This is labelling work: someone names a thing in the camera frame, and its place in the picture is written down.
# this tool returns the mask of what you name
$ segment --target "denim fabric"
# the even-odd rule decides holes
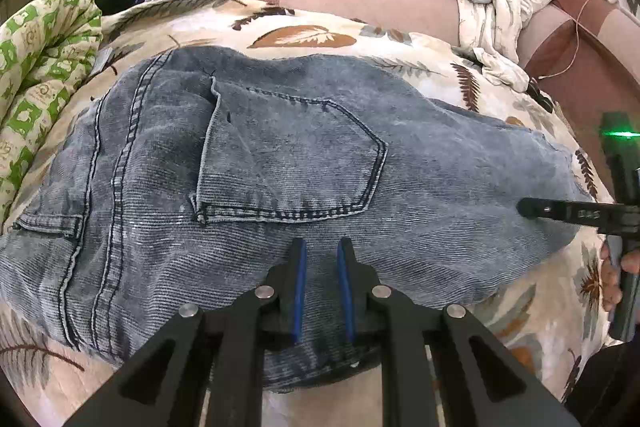
[[[131,68],[79,118],[0,239],[0,297],[121,362],[181,304],[231,304],[302,236],[302,342],[265,359],[267,385],[291,387],[365,356],[344,337],[342,236],[418,304],[478,301],[574,237],[515,208],[587,200],[571,159],[354,58],[182,48]]]

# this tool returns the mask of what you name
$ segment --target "cord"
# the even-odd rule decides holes
[[[583,10],[584,10],[584,7],[585,7],[585,6],[587,6],[587,3],[588,3],[589,1],[590,1],[590,0],[586,0],[586,1],[584,2],[584,4],[582,5],[582,8],[580,8],[580,11],[578,12],[578,18],[577,18],[577,19],[574,19],[573,17],[571,17],[571,16],[569,15],[569,17],[571,17],[571,19],[574,19],[574,22],[575,22],[575,53],[574,53],[574,58],[572,58],[572,59],[571,59],[571,63],[569,63],[569,65],[568,65],[566,68],[564,68],[564,70],[560,71],[560,73],[544,74],[544,75],[542,75],[542,76],[539,76],[539,77],[538,77],[538,80],[542,80],[543,78],[551,78],[551,77],[553,77],[553,76],[558,76],[559,74],[566,73],[567,71],[569,71],[569,69],[571,68],[571,66],[573,66],[573,64],[574,64],[574,62],[575,62],[575,59],[576,59],[576,57],[578,56],[578,50],[580,49],[580,32],[578,31],[578,29],[579,29],[580,27],[583,27],[583,26],[580,26],[580,16],[582,15],[582,12],[583,12]]]

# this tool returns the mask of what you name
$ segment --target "metal rivet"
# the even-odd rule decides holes
[[[271,286],[258,286],[255,289],[255,296],[258,299],[268,299],[275,295],[276,290],[274,290]]]
[[[371,293],[373,293],[373,296],[378,299],[386,299],[391,296],[391,288],[389,288],[389,286],[379,284],[378,286],[373,286]]]
[[[180,306],[178,310],[180,317],[184,317],[188,319],[189,317],[193,317],[196,313],[198,313],[198,306],[192,302],[188,302],[187,304],[183,304]]]
[[[460,306],[459,304],[450,304],[447,306],[447,315],[454,319],[461,319],[466,315],[465,307]]]

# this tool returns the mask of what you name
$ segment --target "green led light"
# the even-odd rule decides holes
[[[629,132],[629,131],[609,131],[609,132],[604,132],[603,134],[604,136],[618,136],[620,138],[626,138],[626,139],[640,137],[640,133]]]

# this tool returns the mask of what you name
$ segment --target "tied white cloth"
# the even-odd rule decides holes
[[[492,0],[490,4],[458,0],[460,47],[483,65],[482,76],[517,92],[529,86],[529,75],[518,66],[518,36],[532,15],[552,0]]]

